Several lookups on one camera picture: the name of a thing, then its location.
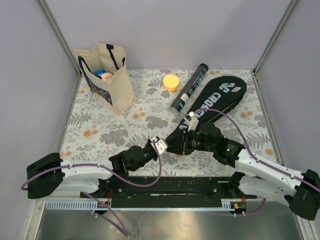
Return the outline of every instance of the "metal frame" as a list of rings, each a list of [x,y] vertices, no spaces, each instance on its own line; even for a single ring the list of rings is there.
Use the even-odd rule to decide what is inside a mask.
[[[262,106],[262,112],[266,118],[267,122],[267,129],[271,137],[271,142],[273,149],[275,151],[275,155],[280,157],[278,159],[284,166],[287,166],[286,158],[284,157],[283,150],[279,144],[279,137],[277,134],[277,131],[275,129],[274,121],[272,120],[272,117],[270,115],[270,109],[268,107],[268,104],[265,99],[264,92],[262,90],[261,83],[259,81],[259,71],[261,67],[263,66],[265,60],[267,59],[268,55],[270,54],[274,44],[276,43],[278,37],[280,36],[283,28],[285,27],[289,17],[293,13],[293,11],[296,9],[297,5],[299,3],[299,0],[291,0],[290,4],[288,5],[284,15],[282,16],[282,19],[280,20],[278,26],[276,27],[268,45],[266,46],[261,58],[259,59],[257,65],[251,72],[252,77],[254,79],[255,88],[257,90],[258,98],[260,101],[260,104]],[[297,216],[297,221],[300,226],[303,238],[306,240],[319,240],[319,236],[317,233],[317,230],[315,228],[315,225],[312,221],[305,220],[299,216]]]
[[[299,0],[291,0],[291,2],[289,3],[288,7],[286,8],[278,26],[276,27],[270,41],[268,42],[262,56],[260,57],[258,63],[256,64],[255,68],[253,69],[254,73],[259,72],[262,64],[264,64],[264,61],[266,60],[270,50],[272,49],[273,45],[275,44],[277,38],[279,37],[282,29],[284,28],[286,22],[288,21],[290,15],[292,14],[293,10],[296,8],[297,3],[299,2]]]
[[[57,25],[57,22],[53,16],[52,12],[49,9],[47,2],[45,0],[36,0],[36,1],[39,4],[39,6],[41,7],[46,18],[48,19],[49,24],[51,25],[56,37],[58,38],[59,42],[61,43],[62,48],[63,48],[65,54],[67,55],[68,59],[70,60],[74,70],[76,71],[78,76],[80,76],[81,75],[80,67],[79,67],[76,59],[74,58],[74,55],[72,54],[59,26]]]
[[[72,113],[72,109],[75,103],[75,99],[77,96],[77,92],[80,86],[80,82],[81,82],[81,70],[79,68],[79,65],[76,61],[76,59],[74,58],[74,55],[72,54],[64,36],[61,33],[60,28],[57,25],[56,20],[53,17],[52,12],[50,11],[48,4],[46,3],[45,0],[36,0],[39,4],[39,6],[41,7],[41,9],[43,10],[43,13],[45,14],[46,18],[49,21],[49,24],[51,25],[54,33],[56,34],[58,40],[61,43],[62,48],[64,49],[68,59],[70,60],[74,70],[77,72],[79,78],[76,84],[76,87],[74,89],[73,95],[72,95],[72,99],[71,102],[69,104],[69,109],[68,112],[66,114],[66,118],[64,120],[64,125],[63,128],[61,130],[61,134],[60,134],[60,138],[59,138],[59,142],[57,144],[56,147],[56,151],[59,152],[61,150],[62,147],[62,143],[66,134],[66,130],[67,130],[67,126],[68,126],[68,122],[70,119],[70,114]],[[280,20],[278,26],[276,27],[276,30],[274,31],[270,41],[268,42],[262,56],[260,57],[257,65],[255,66],[255,68],[251,71],[251,75],[253,77],[253,81],[254,81],[254,85],[255,88],[257,90],[257,94],[258,94],[258,98],[259,98],[259,102],[261,104],[262,107],[262,112],[266,118],[266,123],[267,123],[267,130],[270,134],[270,138],[271,138],[271,143],[273,146],[273,149],[275,151],[275,156],[277,158],[277,161],[279,163],[283,163],[284,165],[286,165],[286,160],[283,158],[283,151],[281,149],[281,146],[279,144],[279,138],[277,135],[277,132],[274,128],[274,123],[273,120],[271,118],[270,115],[270,111],[267,105],[267,102],[265,100],[265,96],[264,93],[262,91],[262,87],[259,81],[259,77],[257,75],[257,73],[259,72],[259,70],[261,69],[264,61],[266,60],[266,58],[268,57],[273,45],[275,44],[276,40],[278,39],[281,31],[283,30],[286,22],[288,21],[290,15],[292,14],[292,12],[294,11],[295,7],[297,6],[299,0],[291,0],[290,4],[288,5],[282,19]],[[33,213],[32,216],[30,217],[30,221],[28,223],[27,226],[27,230],[24,234],[24,240],[35,240],[37,237],[37,233],[38,233],[38,228],[40,226],[40,222],[41,222],[41,218],[43,215],[43,211],[46,205],[46,201],[43,199],[40,200],[36,200],[33,204]],[[304,237],[304,239],[306,240],[319,240],[316,228],[313,224],[313,222],[310,222],[308,220],[305,220],[301,217],[297,217],[297,221],[299,223],[302,235]]]

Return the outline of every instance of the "white wall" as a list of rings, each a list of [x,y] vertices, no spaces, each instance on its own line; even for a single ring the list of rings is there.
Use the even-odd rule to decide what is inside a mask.
[[[253,68],[290,0],[47,0],[75,49],[121,45],[130,69]]]
[[[320,174],[319,13],[299,1],[258,76],[289,167]]]
[[[26,167],[54,152],[77,76],[35,0],[0,1],[0,239],[31,205]]]

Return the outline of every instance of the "cable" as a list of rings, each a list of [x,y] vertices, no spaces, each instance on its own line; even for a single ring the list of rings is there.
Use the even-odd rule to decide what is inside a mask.
[[[242,138],[242,140],[243,140],[243,142],[244,142],[244,145],[245,145],[245,147],[246,147],[246,150],[248,151],[249,155],[250,155],[253,159],[257,160],[259,163],[262,163],[263,165],[265,165],[265,166],[267,166],[267,167],[269,167],[269,168],[271,168],[271,169],[273,169],[273,170],[276,170],[276,171],[279,172],[279,173],[282,173],[282,174],[284,174],[284,175],[286,175],[286,176],[288,176],[288,177],[291,177],[291,174],[290,174],[290,173],[288,173],[288,172],[286,172],[286,171],[284,171],[284,170],[282,170],[282,169],[279,169],[279,168],[277,168],[277,167],[275,167],[275,166],[273,166],[273,165],[271,165],[271,164],[269,164],[269,163],[267,163],[267,162],[265,162],[265,161],[263,161],[263,160],[258,159],[258,158],[253,154],[253,152],[250,150],[250,145],[248,144],[248,142],[247,142],[244,134],[243,134],[242,131],[240,130],[240,128],[239,128],[239,126],[237,125],[237,123],[236,123],[231,117],[229,117],[227,114],[225,114],[224,112],[219,111],[219,110],[216,110],[216,109],[213,109],[213,108],[209,108],[209,109],[198,109],[198,110],[194,111],[194,113],[196,114],[196,113],[205,112],[205,111],[216,112],[216,113],[219,113],[219,114],[225,116],[227,119],[229,119],[229,120],[233,123],[233,125],[235,126],[235,128],[238,130],[238,132],[239,132],[239,134],[240,134],[240,136],[241,136],[241,138]],[[314,185],[312,185],[311,183],[307,182],[306,180],[303,180],[302,178],[300,178],[300,177],[298,177],[298,176],[294,176],[293,178],[296,179],[296,180],[298,180],[298,181],[300,181],[300,182],[302,182],[303,184],[309,186],[310,188],[314,189],[314,190],[317,191],[318,193],[320,193],[320,189],[319,189],[319,188],[317,188],[316,186],[314,186]]]
[[[23,191],[26,191],[28,190],[28,188],[26,188],[25,186],[27,184],[29,184],[31,181],[35,180],[36,178],[39,178],[40,176],[44,175],[44,174],[47,174],[49,172],[52,172],[52,171],[56,171],[56,170],[60,170],[60,169],[66,169],[66,168],[76,168],[76,167],[97,167],[97,168],[102,168],[102,169],[105,169],[107,171],[109,171],[110,173],[112,173],[113,175],[115,175],[117,178],[119,178],[120,180],[124,181],[125,183],[127,184],[130,184],[132,186],[135,186],[135,187],[140,187],[140,188],[147,188],[147,187],[151,187],[152,185],[155,185],[160,177],[161,177],[161,173],[162,173],[162,162],[161,162],[161,157],[160,157],[160,153],[157,149],[157,146],[156,146],[156,143],[155,143],[155,140],[152,141],[152,144],[154,146],[154,150],[156,152],[156,155],[157,155],[157,158],[158,158],[158,161],[159,161],[159,174],[158,176],[156,177],[156,179],[149,183],[149,184],[137,184],[137,183],[134,183],[134,182],[130,182],[126,179],[124,179],[123,177],[121,177],[120,175],[118,175],[117,173],[115,173],[114,171],[112,171],[110,168],[104,166],[104,165],[100,165],[100,164],[97,164],[97,163],[78,163],[78,164],[73,164],[72,166],[70,165],[64,165],[64,166],[56,166],[56,167],[52,167],[50,169],[47,169],[47,170],[44,170],[36,175],[34,175],[33,177],[29,178],[27,181],[25,181],[20,189],[23,190]],[[113,221],[111,221],[110,219],[106,218],[105,216],[102,216],[100,214],[97,214],[96,216],[99,216],[103,219],[105,219],[106,221],[108,221],[110,224],[112,224],[114,227],[116,227],[123,235],[125,235],[126,237],[128,237],[129,233],[125,227],[125,225],[123,224],[123,222],[120,220],[120,218],[116,215],[116,213],[109,207],[107,206],[106,204],[104,204],[102,201],[99,201],[97,198],[91,196],[90,194],[86,193],[86,192],[83,192],[83,194],[85,194],[87,197],[95,200],[96,202],[100,203],[101,205],[105,206],[109,211],[111,211],[111,213],[115,216],[115,218],[118,220],[118,222],[121,224],[122,228],[117,225],[116,223],[114,223]]]
[[[91,196],[89,193],[86,193],[83,191],[83,194],[86,195],[87,197],[91,198],[92,200],[95,200],[97,203],[101,204],[105,208],[107,208],[115,216],[115,218],[121,224],[122,228],[118,224],[116,224],[115,222],[111,221],[109,218],[106,218],[105,216],[102,216],[98,213],[96,214],[96,216],[99,216],[99,217],[103,218],[104,220],[108,221],[109,223],[111,223],[116,229],[118,229],[126,237],[129,236],[129,233],[128,233],[124,223],[120,220],[120,218],[117,216],[117,214],[108,205],[104,204],[102,201],[98,200],[94,196]]]

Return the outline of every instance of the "yellow lid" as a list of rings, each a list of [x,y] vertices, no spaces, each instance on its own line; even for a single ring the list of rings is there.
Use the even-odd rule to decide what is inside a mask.
[[[176,75],[169,74],[163,78],[163,87],[169,92],[173,92],[178,89],[179,78]]]

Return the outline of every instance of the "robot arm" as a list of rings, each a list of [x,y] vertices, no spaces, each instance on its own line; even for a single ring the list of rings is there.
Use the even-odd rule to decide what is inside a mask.
[[[258,160],[255,160],[244,145],[225,138],[213,123],[206,122],[197,127],[197,119],[193,116],[192,114],[188,116],[190,122],[188,130],[179,129],[165,141],[158,137],[152,138],[144,148],[132,146],[110,157],[109,160],[79,163],[62,160],[59,153],[51,153],[27,167],[28,180],[50,168],[61,167],[62,169],[48,172],[29,182],[28,198],[38,199],[52,193],[65,192],[79,194],[80,192],[96,193],[101,190],[105,193],[105,189],[102,189],[104,180],[113,177],[113,173],[109,170],[121,176],[128,176],[128,171],[136,171],[149,161],[156,160],[156,149],[159,154],[166,150],[178,155],[189,155],[197,150],[212,152],[218,162],[235,168],[236,177],[230,178],[232,187],[243,194],[280,202],[289,206],[302,218],[315,219],[320,206],[320,193],[295,179],[295,176],[319,188],[320,178],[316,172],[308,170],[302,173],[257,155],[255,156]]]
[[[188,130],[183,129],[169,139],[172,144],[167,149],[168,152],[183,155],[189,155],[194,150],[212,152],[213,157],[221,164],[247,174],[238,183],[238,188],[244,194],[280,202],[302,218],[315,219],[320,206],[320,193],[309,185],[320,187],[320,178],[316,172],[308,169],[306,173],[302,173],[255,153],[254,159],[244,145],[224,138],[213,123],[206,122],[197,127],[198,120],[193,112],[186,118],[189,121]]]

